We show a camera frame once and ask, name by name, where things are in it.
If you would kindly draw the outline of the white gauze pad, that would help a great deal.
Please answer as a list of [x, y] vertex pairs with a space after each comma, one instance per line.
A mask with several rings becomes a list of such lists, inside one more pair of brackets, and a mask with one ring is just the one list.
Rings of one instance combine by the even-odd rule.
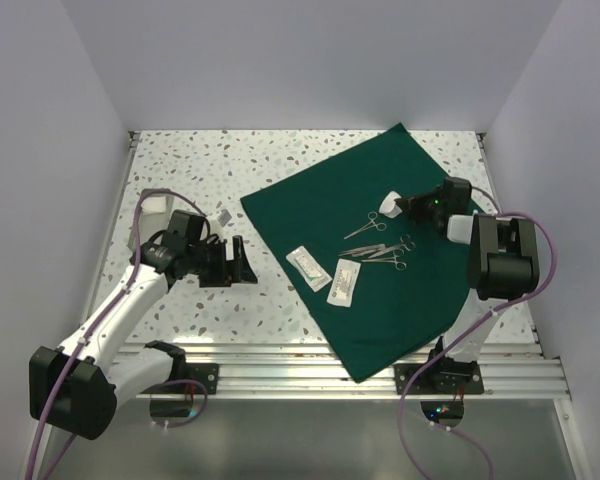
[[398, 217], [402, 213], [402, 210], [396, 204], [396, 201], [399, 200], [400, 198], [401, 198], [401, 196], [397, 192], [395, 192], [395, 191], [389, 192], [387, 194], [387, 196], [381, 202], [381, 204], [378, 208], [378, 213], [389, 219], [394, 219], [394, 218]]
[[143, 215], [164, 214], [168, 209], [168, 200], [166, 196], [149, 196], [141, 204]]

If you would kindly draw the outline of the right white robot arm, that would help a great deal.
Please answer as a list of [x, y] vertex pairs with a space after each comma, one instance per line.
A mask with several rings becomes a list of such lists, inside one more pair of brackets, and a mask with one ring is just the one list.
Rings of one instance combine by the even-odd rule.
[[460, 369], [477, 363], [500, 313], [534, 292], [540, 279], [534, 223], [472, 213], [475, 191], [487, 194], [466, 179], [447, 177], [430, 192], [393, 199], [393, 209], [413, 223], [429, 223], [442, 238], [469, 247], [466, 301], [431, 351], [436, 361], [425, 369], [427, 384], [441, 393], [460, 382]]

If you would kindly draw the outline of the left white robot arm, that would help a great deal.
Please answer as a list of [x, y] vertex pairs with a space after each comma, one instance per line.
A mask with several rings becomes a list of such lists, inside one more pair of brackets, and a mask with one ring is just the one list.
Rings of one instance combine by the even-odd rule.
[[40, 347], [29, 361], [32, 418], [94, 440], [127, 401], [149, 389], [173, 393], [209, 389], [191, 372], [184, 350], [160, 340], [132, 359], [116, 356], [144, 315], [176, 282], [195, 276], [202, 288], [255, 284], [244, 240], [223, 239], [204, 216], [177, 210], [167, 227], [136, 239], [130, 265], [116, 289], [56, 348]]

